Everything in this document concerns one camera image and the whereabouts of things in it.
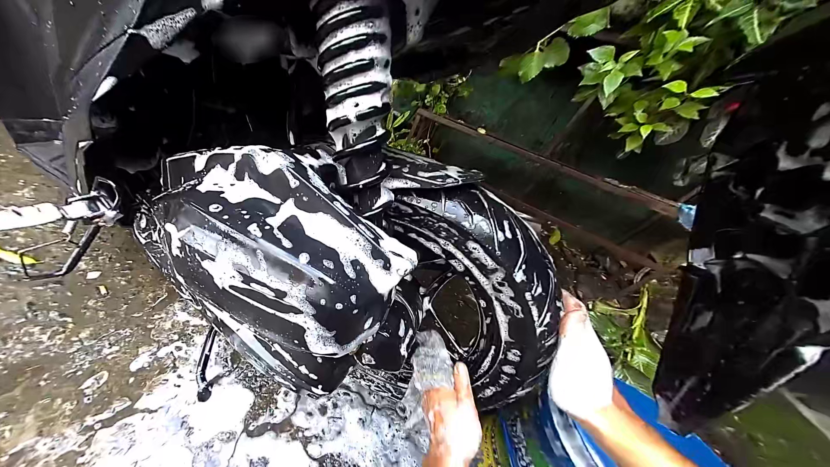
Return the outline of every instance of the green vine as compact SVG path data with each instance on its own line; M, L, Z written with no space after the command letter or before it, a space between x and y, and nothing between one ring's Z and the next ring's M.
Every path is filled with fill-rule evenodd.
M742 53L766 42L782 22L816 7L818 0L643 0L639 22L619 37L627 44L588 51L591 62L579 67L583 80L575 101L596 98L619 128L610 136L625 138L625 151L640 152L651 136L674 141L691 120L728 86L701 86ZM543 37L525 53L501 61L502 70L527 82L545 68L563 65L571 37L594 36L609 29L621 2L576 17Z
M389 112L386 120L387 130L392 132L388 145L418 155L425 155L431 148L429 137L413 139L407 128L417 109L427 109L436 115L446 115L447 106L456 97L467 97L472 87L467 83L467 76L453 75L430 83L412 80L395 80L392 83L392 99L395 109Z
M648 295L648 286L643 286L640 302L629 309L597 300L588 314L611 357L614 375L651 394L661 349L646 329Z

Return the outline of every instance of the kickstand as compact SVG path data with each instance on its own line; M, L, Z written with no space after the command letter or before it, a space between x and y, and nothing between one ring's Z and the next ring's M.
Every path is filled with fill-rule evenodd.
M208 363L210 362L210 352L213 348L213 341L216 339L216 334L216 328L210 326L205 336L205 342L202 344L202 353L199 355L199 362L196 364L196 384L199 388L196 393L196 399L199 402L210 399L213 383L208 381Z

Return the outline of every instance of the metal rod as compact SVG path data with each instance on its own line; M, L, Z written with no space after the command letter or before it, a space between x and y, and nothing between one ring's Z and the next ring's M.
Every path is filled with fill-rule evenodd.
M672 201L670 199L663 198L658 196L654 193L648 192L644 189L640 189L635 186L627 186L624 184L620 184L615 180L609 179L600 179L598 177L594 177L593 175L588 175L584 172L576 170L575 168L562 164L556 160L546 159L545 157L538 155L536 153L530 152L524 148L521 148L517 145L509 143L507 141L501 140L496 138L493 135L487 135L479 133L475 128L463 124L459 121L455 121L452 119L448 119L446 117L437 116L430 111L425 111L424 109L418 109L417 113L429 120L432 120L436 123L439 123L444 126L448 126L453 130L460 131L469 136L473 136L475 138L479 138L482 140L486 140L487 142L499 146L502 149L508 150L512 153L520 155L531 162L535 162L536 164L543 165L544 167L556 170L562 174L568 175L572 178L581 180L588 184L591 184L601 190L607 191L609 193L616 194L618 196L622 196L623 198L628 198L632 201L637 201L640 204L646 205L649 209L668 216L672 219L677 218L677 211L680 208L680 204L676 201Z
M645 256L642 256L639 253L635 253L628 248L621 247L605 237L601 237L595 233L589 232L588 230L573 225L570 222L564 221L558 217L548 214L542 209L536 208L534 206L531 206L530 204L525 203L524 201L513 198L512 196L505 194L503 191L495 189L492 186L489 186L488 184L482 185L484 185L488 190L496 192L499 195L499 197L501 197L507 204L512 205L514 208L528 211L539 218L550 221L552 224L556 226L573 230L579 237L584 238L590 243L594 243L600 247L605 248L606 250L608 250L609 253L611 253L619 259L624 259L629 263L636 263L641 266L646 266L660 273L669 273L671 271L669 268L666 268L662 264L655 263L651 259L646 258Z
M208 363L210 363L210 354L213 349L213 341L216 340L216 335L216 328L210 326L205 336L205 342L202 344L202 353L199 354L199 361L196 364L196 384L198 385L196 399L199 402L210 399L212 393L211 384L208 381Z

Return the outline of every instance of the rear wheel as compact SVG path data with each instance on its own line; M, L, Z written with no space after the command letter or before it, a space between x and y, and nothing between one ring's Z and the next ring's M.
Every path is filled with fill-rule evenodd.
M531 390L553 358L561 309L553 261L533 230L471 185L398 192L385 219L419 252L416 278L429 278L422 327L469 366L479 408ZM456 303L440 299L447 292Z

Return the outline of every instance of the wet concrete ground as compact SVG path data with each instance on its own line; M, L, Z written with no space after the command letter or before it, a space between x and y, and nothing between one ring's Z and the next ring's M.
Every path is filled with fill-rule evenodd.
M1 126L0 167L0 205L62 200ZM60 229L0 232L0 247ZM32 256L41 270L58 268L70 249ZM105 229L64 278L27 282L0 263L0 466L418 463L422 446L401 428L401 407L349 385L326 400L298 398L222 339L213 396L196 402L206 329L126 229Z

